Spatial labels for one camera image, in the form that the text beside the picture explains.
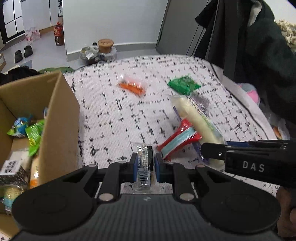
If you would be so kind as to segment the right hand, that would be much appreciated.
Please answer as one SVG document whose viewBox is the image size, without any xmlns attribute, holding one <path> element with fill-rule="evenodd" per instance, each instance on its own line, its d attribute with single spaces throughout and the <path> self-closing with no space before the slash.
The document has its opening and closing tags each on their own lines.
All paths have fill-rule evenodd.
<svg viewBox="0 0 296 241">
<path fill-rule="evenodd" d="M 277 222 L 277 234 L 284 240 L 295 240 L 295 204 L 292 203 L 292 190 L 280 186 L 276 193 L 281 214 Z"/>
</svg>

